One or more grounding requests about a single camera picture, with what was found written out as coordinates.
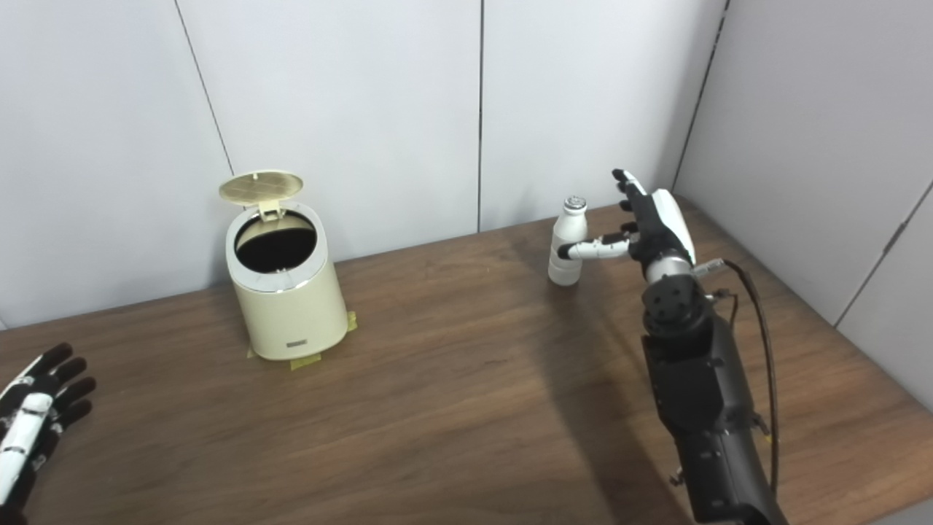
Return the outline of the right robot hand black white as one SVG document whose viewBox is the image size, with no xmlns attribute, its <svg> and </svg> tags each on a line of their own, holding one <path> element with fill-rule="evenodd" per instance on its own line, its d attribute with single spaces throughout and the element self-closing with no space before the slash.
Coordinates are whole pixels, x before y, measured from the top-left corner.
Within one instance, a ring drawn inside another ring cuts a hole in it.
<svg viewBox="0 0 933 525">
<path fill-rule="evenodd" d="M 619 233 L 603 235 L 556 249 L 561 260 L 628 258 L 639 263 L 644 280 L 653 284 L 669 276 L 690 275 L 696 266 L 694 245 L 679 204 L 669 190 L 647 192 L 629 171 L 611 172 L 625 196 L 620 208 L 633 216 Z"/>
</svg>

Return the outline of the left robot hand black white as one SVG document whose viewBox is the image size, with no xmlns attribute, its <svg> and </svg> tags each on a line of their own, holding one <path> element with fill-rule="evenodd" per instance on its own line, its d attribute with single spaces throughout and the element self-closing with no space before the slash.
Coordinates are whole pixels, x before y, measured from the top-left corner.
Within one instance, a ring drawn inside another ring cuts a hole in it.
<svg viewBox="0 0 933 525">
<path fill-rule="evenodd" d="M 38 472 L 67 429 L 93 409 L 95 378 L 87 360 L 59 343 L 38 355 L 7 384 L 1 399 L 1 522 L 26 524 L 26 505 Z"/>
</svg>

